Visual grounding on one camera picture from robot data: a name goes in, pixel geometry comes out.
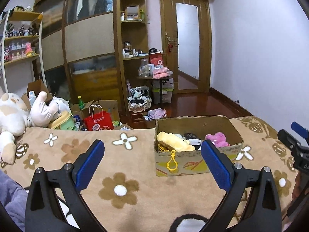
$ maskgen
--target pink figurine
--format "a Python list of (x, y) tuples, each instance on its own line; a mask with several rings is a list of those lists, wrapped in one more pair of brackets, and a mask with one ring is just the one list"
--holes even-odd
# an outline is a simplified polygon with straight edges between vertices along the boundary
[(227, 147), (227, 139), (223, 133), (215, 133), (215, 135), (207, 134), (205, 139), (209, 139), (217, 148)]
[(26, 43), (26, 55), (27, 56), (31, 56), (32, 55), (31, 43)]

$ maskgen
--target blue gripper pad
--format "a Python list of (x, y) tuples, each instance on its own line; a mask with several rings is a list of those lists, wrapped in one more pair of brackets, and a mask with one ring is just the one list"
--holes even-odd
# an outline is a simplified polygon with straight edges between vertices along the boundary
[(105, 152), (104, 143), (96, 139), (87, 152), (78, 156), (74, 162), (73, 181), (77, 191), (86, 189), (100, 164)]
[(201, 154), (219, 188), (228, 192), (234, 180), (232, 162), (225, 154), (220, 153), (210, 140), (202, 143)]
[(292, 128), (293, 131), (298, 133), (301, 137), (303, 137), (305, 139), (308, 138), (308, 136), (309, 136), (308, 131), (305, 128), (303, 128), (300, 124), (293, 122), (291, 124), (291, 128)]

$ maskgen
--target purple blanket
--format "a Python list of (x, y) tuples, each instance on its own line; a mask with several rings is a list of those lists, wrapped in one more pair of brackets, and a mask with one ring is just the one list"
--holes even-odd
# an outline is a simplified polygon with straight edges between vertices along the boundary
[(25, 231), (27, 192), (0, 170), (0, 201), (18, 227)]

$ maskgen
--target plastic storage box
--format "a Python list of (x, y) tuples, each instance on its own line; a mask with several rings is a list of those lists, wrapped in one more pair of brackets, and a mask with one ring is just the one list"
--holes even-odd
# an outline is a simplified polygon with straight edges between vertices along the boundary
[[(160, 89), (154, 88), (152, 89), (152, 93), (154, 95), (154, 98), (153, 98), (154, 104), (159, 104), (160, 103)], [(163, 103), (171, 103), (172, 93), (173, 93), (173, 89), (163, 89), (162, 90)]]

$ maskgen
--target baseboard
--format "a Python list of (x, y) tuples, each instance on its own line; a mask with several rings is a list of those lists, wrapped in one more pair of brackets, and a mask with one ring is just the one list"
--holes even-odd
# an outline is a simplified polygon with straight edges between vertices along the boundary
[(209, 93), (213, 94), (218, 100), (220, 100), (223, 104), (231, 106), (233, 109), (237, 110), (243, 116), (252, 116), (252, 114), (247, 111), (245, 108), (241, 107), (239, 104), (217, 91), (214, 88), (209, 88)]
[(178, 75), (185, 78), (186, 80), (190, 81), (192, 84), (197, 85), (198, 86), (198, 79), (191, 77), (190, 75), (184, 73), (181, 70), (178, 70)]

